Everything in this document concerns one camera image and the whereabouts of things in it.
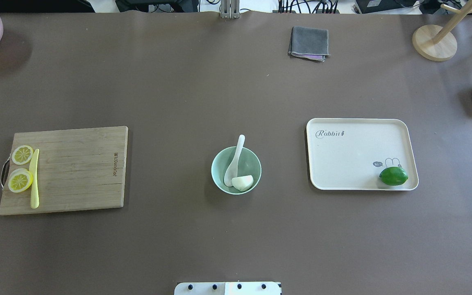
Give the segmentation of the white ceramic spoon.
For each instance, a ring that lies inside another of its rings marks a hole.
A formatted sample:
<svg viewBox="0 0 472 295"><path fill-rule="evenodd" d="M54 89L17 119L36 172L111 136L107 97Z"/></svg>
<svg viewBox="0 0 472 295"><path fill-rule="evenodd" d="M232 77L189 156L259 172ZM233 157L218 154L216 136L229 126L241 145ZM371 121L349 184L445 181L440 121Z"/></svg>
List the white ceramic spoon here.
<svg viewBox="0 0 472 295"><path fill-rule="evenodd" d="M234 157L232 158L232 161L230 162L224 175L224 184L227 187L232 187L232 180L238 177L238 161L243 149L244 141L245 136L243 134L240 134L234 151Z"/></svg>

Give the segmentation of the white steamed bun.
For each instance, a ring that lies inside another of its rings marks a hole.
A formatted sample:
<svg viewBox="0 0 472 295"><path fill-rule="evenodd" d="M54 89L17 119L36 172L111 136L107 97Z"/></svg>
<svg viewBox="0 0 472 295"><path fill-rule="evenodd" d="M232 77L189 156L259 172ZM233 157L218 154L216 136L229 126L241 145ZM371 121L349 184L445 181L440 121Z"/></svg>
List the white steamed bun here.
<svg viewBox="0 0 472 295"><path fill-rule="evenodd" d="M238 176L231 179L232 186L240 192L246 192L254 185L252 175Z"/></svg>

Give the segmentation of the light green bowl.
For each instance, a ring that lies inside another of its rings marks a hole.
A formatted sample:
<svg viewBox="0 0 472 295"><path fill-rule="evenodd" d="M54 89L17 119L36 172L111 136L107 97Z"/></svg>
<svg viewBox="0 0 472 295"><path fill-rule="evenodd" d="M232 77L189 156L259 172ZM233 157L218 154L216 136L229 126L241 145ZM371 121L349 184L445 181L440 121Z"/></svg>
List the light green bowl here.
<svg viewBox="0 0 472 295"><path fill-rule="evenodd" d="M238 159L237 176L251 176L253 183L244 192L232 186L226 186L224 182L225 172L227 171L232 159L234 158L236 147L229 146L221 150L213 159L211 163L211 178L214 185L222 192L230 195L243 195L251 192L259 183L262 175L261 162L256 154L247 149L242 148L240 157Z"/></svg>

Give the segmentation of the cream rabbit tray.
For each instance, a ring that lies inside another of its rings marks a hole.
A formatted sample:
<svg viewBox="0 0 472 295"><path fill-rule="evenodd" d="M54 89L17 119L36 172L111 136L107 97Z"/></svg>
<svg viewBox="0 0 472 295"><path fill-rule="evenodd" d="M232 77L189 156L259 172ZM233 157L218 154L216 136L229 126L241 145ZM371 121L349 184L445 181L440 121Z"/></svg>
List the cream rabbit tray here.
<svg viewBox="0 0 472 295"><path fill-rule="evenodd" d="M309 177L321 190L410 191L418 186L408 127L398 119L314 118L306 125ZM408 180L390 186L382 170L401 167Z"/></svg>

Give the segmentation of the grey folded cloth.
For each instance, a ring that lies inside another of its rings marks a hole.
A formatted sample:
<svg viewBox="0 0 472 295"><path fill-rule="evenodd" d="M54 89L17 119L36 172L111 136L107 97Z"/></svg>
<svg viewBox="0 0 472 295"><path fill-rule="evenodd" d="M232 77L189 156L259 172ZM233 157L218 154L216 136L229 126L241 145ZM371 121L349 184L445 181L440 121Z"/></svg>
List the grey folded cloth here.
<svg viewBox="0 0 472 295"><path fill-rule="evenodd" d="M324 62L329 53L329 31L303 26L291 30L288 54L316 62Z"/></svg>

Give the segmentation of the bamboo cutting board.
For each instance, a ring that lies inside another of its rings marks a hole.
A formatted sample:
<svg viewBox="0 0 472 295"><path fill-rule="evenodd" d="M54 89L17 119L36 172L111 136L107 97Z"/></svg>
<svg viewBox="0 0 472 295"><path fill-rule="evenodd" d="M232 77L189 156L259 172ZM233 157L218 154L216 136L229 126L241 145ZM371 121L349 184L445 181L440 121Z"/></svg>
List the bamboo cutting board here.
<svg viewBox="0 0 472 295"><path fill-rule="evenodd" d="M116 209L124 205L129 129L126 126L15 133L11 150L39 150L38 200L31 190L2 190L0 215Z"/></svg>

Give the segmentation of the green lime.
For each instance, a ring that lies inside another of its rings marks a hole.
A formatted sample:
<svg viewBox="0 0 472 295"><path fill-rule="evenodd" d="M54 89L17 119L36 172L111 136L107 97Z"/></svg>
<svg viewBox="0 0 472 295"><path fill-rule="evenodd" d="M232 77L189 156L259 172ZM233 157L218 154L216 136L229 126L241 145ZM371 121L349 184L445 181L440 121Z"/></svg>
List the green lime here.
<svg viewBox="0 0 472 295"><path fill-rule="evenodd" d="M379 174L379 178L382 183L388 186L399 186L408 180L408 174L403 168L392 166L382 170Z"/></svg>

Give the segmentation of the yellow plastic knife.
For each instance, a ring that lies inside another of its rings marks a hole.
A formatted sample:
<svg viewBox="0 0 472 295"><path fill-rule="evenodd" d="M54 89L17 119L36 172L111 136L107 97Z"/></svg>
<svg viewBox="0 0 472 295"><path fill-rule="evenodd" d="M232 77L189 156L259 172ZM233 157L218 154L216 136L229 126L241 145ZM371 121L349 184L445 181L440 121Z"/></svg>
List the yellow plastic knife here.
<svg viewBox="0 0 472 295"><path fill-rule="evenodd" d="M30 207L32 209L37 209L39 207L39 191L38 191L38 175L37 175L37 168L38 168L38 157L39 157L40 150L34 150L32 155L30 165L29 165L29 172L32 174L32 184L31 194L30 194Z"/></svg>

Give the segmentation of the lemon slice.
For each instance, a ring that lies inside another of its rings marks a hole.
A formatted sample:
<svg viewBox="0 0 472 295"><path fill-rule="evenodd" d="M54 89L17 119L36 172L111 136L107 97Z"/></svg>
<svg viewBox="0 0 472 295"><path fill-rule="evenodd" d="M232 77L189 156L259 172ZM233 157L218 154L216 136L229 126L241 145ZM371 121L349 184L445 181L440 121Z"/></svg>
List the lemon slice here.
<svg viewBox="0 0 472 295"><path fill-rule="evenodd" d="M19 168L11 172L8 177L8 188L13 193L21 193L33 183L33 175L26 168Z"/></svg>
<svg viewBox="0 0 472 295"><path fill-rule="evenodd" d="M34 149L29 145L20 145L11 154L11 160L14 164L22 166L31 161Z"/></svg>

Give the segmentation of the wooden mug tree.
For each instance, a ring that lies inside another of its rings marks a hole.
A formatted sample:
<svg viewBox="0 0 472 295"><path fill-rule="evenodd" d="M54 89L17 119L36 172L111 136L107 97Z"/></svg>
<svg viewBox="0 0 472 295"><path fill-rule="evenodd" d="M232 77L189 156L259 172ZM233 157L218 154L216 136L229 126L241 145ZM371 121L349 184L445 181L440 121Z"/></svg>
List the wooden mug tree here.
<svg viewBox="0 0 472 295"><path fill-rule="evenodd" d="M412 45L424 58L431 61L447 61L457 51L457 41L451 31L468 14L472 13L472 0L461 9L442 4L441 8L453 13L451 20L444 25L424 25L414 31Z"/></svg>

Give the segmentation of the aluminium frame post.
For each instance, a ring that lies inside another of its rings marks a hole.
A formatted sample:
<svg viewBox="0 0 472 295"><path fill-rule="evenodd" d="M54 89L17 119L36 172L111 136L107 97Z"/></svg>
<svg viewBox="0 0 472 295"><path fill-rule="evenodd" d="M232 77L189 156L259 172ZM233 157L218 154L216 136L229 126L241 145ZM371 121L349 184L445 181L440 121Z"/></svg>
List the aluminium frame post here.
<svg viewBox="0 0 472 295"><path fill-rule="evenodd" d="M222 19L240 18L240 0L221 0L220 16Z"/></svg>

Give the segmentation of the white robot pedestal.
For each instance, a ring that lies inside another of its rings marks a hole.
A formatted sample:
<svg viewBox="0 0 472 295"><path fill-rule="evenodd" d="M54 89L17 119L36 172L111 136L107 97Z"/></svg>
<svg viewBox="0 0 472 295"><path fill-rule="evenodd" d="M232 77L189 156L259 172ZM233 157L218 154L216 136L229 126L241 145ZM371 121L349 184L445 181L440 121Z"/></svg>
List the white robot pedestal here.
<svg viewBox="0 0 472 295"><path fill-rule="evenodd" d="M227 281L182 282L176 285L174 295L281 295L280 282Z"/></svg>

